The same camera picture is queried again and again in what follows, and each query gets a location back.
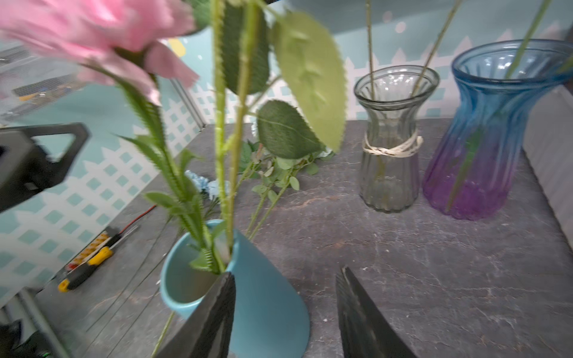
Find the double blue carnation stem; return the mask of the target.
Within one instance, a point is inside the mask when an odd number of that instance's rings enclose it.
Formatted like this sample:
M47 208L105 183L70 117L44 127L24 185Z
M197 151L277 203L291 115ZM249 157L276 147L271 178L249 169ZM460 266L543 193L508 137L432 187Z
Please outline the double blue carnation stem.
M218 180L210 181L212 196L218 195ZM148 192L146 198L167 213L167 222L179 226L180 239L166 256L161 272L160 291L165 304L181 304L187 313L194 310L214 280L225 271L224 260L215 247L216 234L207 227L217 206L202 201L195 189L192 200L173 198L164 192Z

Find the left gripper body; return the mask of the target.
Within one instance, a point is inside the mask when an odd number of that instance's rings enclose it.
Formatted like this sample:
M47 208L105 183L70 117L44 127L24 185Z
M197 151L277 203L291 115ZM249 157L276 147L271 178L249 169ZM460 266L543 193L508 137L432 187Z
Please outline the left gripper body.
M26 133L1 130L1 212L43 192L46 152Z

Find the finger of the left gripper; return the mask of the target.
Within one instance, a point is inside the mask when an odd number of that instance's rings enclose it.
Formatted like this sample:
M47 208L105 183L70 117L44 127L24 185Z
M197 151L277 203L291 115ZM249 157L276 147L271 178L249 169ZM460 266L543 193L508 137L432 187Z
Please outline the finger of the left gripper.
M24 139L17 183L27 190L45 190L62 183L90 137L80 122L17 128Z

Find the teal ceramic vase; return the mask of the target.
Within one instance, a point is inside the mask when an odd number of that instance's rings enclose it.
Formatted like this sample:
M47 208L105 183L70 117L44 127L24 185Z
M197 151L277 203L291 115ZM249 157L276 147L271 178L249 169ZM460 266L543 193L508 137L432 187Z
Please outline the teal ceramic vase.
M189 319L215 284L217 275L193 269L198 252L190 234L183 235L161 272L161 298ZM240 231L227 272L236 285L230 351L236 357L302 357L310 338L304 301L289 281Z

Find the clear glass vase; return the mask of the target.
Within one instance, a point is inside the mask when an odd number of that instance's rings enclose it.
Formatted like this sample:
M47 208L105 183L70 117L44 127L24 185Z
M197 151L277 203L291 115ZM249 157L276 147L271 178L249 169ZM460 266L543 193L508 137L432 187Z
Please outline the clear glass vase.
M359 194L367 206L399 213L416 201L424 142L416 118L439 84L435 70L416 65L375 70L355 84L355 98L368 119L359 177Z

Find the magenta rose stem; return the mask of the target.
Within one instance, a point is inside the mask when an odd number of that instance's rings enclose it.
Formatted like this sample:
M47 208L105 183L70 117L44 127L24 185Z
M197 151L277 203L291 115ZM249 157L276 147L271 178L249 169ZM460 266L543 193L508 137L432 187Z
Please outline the magenta rose stem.
M237 201L247 141L295 160L338 152L346 129L346 71L339 46L315 16L269 1L192 1L198 27L213 28L216 121L237 127L225 204Z

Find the pink carnation stem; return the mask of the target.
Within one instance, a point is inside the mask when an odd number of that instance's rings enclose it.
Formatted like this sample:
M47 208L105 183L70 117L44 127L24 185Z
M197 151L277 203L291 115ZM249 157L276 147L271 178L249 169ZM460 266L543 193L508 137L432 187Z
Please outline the pink carnation stem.
M194 269L220 273L214 244L202 215L202 196L186 176L194 154L175 159L166 141L158 79L177 79L191 87L197 74L165 40L195 33L198 24L188 1L3 1L1 37L32 52L81 66L80 78L118 86L147 134L132 144L153 163L170 193L147 199L168 210L191 234L199 256Z

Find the brown lid storage box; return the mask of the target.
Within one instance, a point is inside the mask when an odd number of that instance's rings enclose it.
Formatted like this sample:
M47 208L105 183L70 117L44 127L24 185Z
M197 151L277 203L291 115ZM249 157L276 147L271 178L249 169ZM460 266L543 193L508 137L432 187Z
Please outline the brown lid storage box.
M568 244L572 245L572 94L559 86L530 113L526 157Z

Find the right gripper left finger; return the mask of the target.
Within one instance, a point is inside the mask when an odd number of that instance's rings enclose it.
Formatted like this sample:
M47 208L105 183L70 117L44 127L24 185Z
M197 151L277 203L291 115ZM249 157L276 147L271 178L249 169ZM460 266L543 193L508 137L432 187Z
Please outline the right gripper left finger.
M217 279L180 331L159 351L158 356L227 357L235 302L235 279L233 274L227 272Z

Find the pale blue flower stem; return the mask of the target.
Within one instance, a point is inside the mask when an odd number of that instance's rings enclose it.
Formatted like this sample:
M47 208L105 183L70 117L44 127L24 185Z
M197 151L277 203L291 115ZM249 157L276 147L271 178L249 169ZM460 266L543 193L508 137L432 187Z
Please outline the pale blue flower stem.
M240 183L245 180L256 180L252 192L259 197L257 207L246 229L246 236L253 240L267 219L270 210L276 206L279 198L288 188L293 168L291 162L272 155L261 143L247 141L245 145L249 150L249 155L244 160L246 168L241 173Z

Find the pink roses stem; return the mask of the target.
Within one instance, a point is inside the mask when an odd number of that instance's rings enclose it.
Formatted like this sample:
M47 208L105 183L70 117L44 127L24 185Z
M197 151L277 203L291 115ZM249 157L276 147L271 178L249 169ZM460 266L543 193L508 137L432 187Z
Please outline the pink roses stem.
M367 94L380 99L381 84L374 71L385 66L421 64L422 74L430 66L462 1L366 1L366 45L368 55Z

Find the purple glass vase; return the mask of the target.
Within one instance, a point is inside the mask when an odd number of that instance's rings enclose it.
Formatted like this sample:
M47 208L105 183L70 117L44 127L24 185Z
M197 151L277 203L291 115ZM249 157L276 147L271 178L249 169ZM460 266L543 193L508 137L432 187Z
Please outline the purple glass vase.
M452 62L460 106L422 181L431 207L455 219L493 216L507 201L529 113L550 90L572 79L563 66L572 44L531 40L511 76L521 41L477 46Z

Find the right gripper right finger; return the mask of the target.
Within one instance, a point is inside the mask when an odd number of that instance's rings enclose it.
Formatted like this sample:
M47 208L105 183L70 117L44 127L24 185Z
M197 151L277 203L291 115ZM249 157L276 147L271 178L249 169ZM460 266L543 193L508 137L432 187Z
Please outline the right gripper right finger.
M347 266L336 275L336 294L344 357L416 358Z

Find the white flower stem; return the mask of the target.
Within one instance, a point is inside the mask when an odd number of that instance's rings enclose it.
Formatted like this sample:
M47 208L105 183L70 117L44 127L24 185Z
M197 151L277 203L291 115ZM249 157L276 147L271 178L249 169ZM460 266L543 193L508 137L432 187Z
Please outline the white flower stem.
M298 180L298 175L302 172L306 173L308 175L317 174L319 171L319 166L317 163L319 161L327 161L327 160L331 159L333 156L334 156L334 152L332 152L332 150L325 149L322 152L311 153L311 154L309 154L305 157L299 158L299 159L295 159L295 160L285 159L285 160L288 160L289 162L291 162L292 168L293 168L293 173L290 176L289 185L288 185L288 188L286 188L284 194L289 189L292 189L294 191L299 191L301 189L301 184Z

